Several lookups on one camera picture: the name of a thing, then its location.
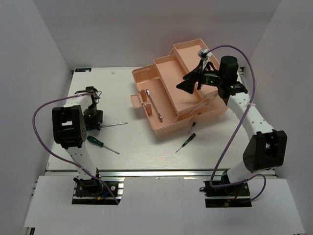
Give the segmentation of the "large green screwdriver tip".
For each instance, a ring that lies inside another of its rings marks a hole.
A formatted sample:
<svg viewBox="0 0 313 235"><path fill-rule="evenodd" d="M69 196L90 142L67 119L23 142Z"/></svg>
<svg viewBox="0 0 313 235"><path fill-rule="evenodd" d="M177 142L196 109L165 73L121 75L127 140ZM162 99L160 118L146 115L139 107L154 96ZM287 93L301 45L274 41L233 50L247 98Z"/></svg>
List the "large green screwdriver tip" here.
<svg viewBox="0 0 313 235"><path fill-rule="evenodd" d="M120 125L126 125L126 124L128 124L128 123L127 122L123 122L123 123L100 125L100 128L114 127L114 126L120 126Z"/></svg>

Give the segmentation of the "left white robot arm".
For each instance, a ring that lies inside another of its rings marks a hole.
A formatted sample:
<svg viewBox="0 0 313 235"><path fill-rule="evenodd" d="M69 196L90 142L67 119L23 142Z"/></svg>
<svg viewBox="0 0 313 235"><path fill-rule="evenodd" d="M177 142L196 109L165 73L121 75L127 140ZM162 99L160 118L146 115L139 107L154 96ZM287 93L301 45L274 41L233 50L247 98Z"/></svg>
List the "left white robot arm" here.
<svg viewBox="0 0 313 235"><path fill-rule="evenodd" d="M103 122L103 111L97 108L100 99L98 93L95 87L86 87L77 91L76 97L70 98L65 105L52 109L54 140L78 164L78 180L88 181L86 188L92 195L99 195L103 191L103 183L98 180L101 176L85 145L87 131L100 130Z"/></svg>

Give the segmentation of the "silver ratchet wrench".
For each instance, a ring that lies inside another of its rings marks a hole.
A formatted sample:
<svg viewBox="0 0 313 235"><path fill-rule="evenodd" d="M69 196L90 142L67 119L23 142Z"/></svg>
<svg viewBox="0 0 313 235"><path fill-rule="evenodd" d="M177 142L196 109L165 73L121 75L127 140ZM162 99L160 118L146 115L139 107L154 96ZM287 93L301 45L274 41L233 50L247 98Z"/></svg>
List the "silver ratchet wrench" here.
<svg viewBox="0 0 313 235"><path fill-rule="evenodd" d="M153 98L152 98L152 96L151 96L151 93L150 93L150 91L149 91L148 89L146 89L146 94L147 94L148 98L150 99L151 104L153 105L153 107L154 107L154 109L155 109L155 111L156 111L156 114L157 114L157 116L158 116L159 121L160 121L160 122L163 122L163 117L162 117L161 113L159 112L159 110L158 110L158 108L157 108L155 102L153 101Z"/></svg>

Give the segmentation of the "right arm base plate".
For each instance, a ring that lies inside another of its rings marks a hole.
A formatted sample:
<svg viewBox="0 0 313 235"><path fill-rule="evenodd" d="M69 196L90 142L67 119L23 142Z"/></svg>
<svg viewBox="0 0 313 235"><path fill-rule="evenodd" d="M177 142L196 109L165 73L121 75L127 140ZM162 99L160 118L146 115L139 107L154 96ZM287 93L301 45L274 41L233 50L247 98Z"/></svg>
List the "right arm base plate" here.
<svg viewBox="0 0 313 235"><path fill-rule="evenodd" d="M209 181L204 181L204 186L199 188L205 196L206 208L250 208L250 191L247 183L224 187L213 188Z"/></svg>

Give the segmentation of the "pink plastic toolbox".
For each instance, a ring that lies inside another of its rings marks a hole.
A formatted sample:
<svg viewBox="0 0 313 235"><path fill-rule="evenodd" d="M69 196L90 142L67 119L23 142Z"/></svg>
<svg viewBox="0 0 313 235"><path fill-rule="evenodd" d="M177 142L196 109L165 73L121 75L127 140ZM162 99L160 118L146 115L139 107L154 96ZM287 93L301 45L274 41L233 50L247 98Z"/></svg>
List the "pink plastic toolbox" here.
<svg viewBox="0 0 313 235"><path fill-rule="evenodd" d="M223 115L228 107L218 88L205 85L215 78L220 63L202 39L173 45L170 53L154 59L151 65L132 72L137 94L130 99L134 108L142 107L157 136L184 128L193 122L208 121Z"/></svg>

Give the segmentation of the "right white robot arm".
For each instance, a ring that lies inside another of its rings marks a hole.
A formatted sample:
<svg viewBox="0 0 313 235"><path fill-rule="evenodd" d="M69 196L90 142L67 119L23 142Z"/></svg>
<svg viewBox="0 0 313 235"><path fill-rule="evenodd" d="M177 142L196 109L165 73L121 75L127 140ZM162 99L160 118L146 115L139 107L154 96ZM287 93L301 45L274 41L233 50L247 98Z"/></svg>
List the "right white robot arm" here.
<svg viewBox="0 0 313 235"><path fill-rule="evenodd" d="M237 58L233 56L222 57L218 69L209 59L202 57L196 68L176 86L189 94L200 90L203 85L217 87L218 96L237 116L239 126L249 137L242 161L223 173L219 185L211 184L213 188L221 188L226 195L233 195L240 184L261 172L281 166L287 145L286 133L275 130L265 121L252 103L246 87L237 80L238 68Z"/></svg>

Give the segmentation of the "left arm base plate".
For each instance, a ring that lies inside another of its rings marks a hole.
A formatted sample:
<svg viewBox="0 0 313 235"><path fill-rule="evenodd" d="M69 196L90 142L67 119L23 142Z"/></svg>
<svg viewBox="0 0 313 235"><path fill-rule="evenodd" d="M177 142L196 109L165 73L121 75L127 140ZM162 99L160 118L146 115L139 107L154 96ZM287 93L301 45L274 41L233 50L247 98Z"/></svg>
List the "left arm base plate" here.
<svg viewBox="0 0 313 235"><path fill-rule="evenodd" d="M118 205L105 185L95 179L73 178L75 187L71 203L73 205ZM124 181L108 179L104 181L118 202L123 194Z"/></svg>

